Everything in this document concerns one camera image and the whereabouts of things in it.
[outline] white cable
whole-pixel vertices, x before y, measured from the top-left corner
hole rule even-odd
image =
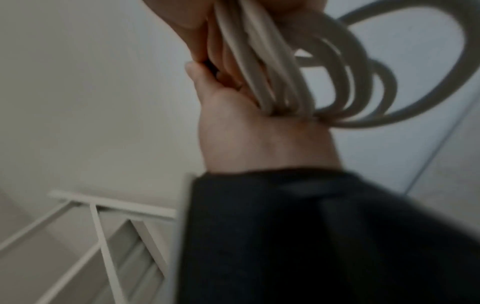
[[[397,80],[387,66],[368,58],[361,43],[347,27],[409,7],[432,7],[452,16],[463,30],[465,45],[454,67],[435,88],[417,102],[386,114],[397,96]],[[260,108],[267,115],[315,116],[340,128],[388,125],[437,106],[457,91],[480,66],[480,2],[477,0],[380,0],[338,20],[306,9],[273,19],[255,0],[217,0],[214,10],[226,43]],[[294,53],[299,49],[312,57],[295,57]],[[266,65],[271,85],[259,60]],[[331,105],[315,109],[315,100],[301,67],[326,68],[336,92]],[[383,83],[383,99],[372,113],[353,120],[351,117],[359,114],[371,101],[374,73]],[[353,92],[350,82],[354,84]]]

